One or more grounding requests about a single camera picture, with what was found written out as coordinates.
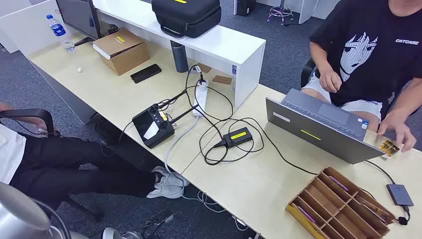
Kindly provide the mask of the person's left hand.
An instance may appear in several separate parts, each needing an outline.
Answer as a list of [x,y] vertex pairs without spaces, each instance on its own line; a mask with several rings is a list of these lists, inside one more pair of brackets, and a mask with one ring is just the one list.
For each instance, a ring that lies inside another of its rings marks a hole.
[[384,135],[387,130],[393,130],[396,134],[395,142],[401,146],[402,152],[409,151],[416,143],[416,138],[412,135],[410,129],[405,124],[406,117],[399,112],[391,111],[386,115],[379,125],[377,133]]

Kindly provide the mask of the person's right hand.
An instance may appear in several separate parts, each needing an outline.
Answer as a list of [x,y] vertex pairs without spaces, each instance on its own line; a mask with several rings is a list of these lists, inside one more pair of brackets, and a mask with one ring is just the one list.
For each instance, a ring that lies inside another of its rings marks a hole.
[[337,93],[340,90],[342,81],[331,67],[319,69],[319,73],[319,82],[324,90],[331,93]]

